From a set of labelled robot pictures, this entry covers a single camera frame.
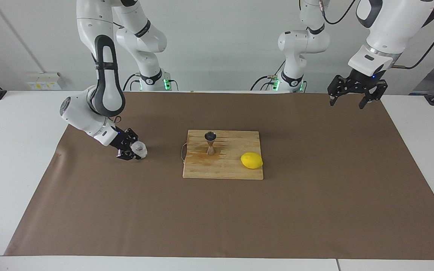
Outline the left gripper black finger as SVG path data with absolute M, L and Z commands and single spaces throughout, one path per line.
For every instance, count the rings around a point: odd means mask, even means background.
M 347 82 L 348 78 L 344 78 L 341 75 L 336 75 L 334 79 L 332 79 L 327 88 L 328 95 L 330 96 L 330 106 L 334 106 L 340 96 L 348 94 Z
M 375 100 L 380 100 L 387 88 L 388 84 L 386 81 L 378 81 L 374 87 L 361 87 L 364 97 L 359 103 L 359 108 L 362 110 L 368 103 L 371 103 Z

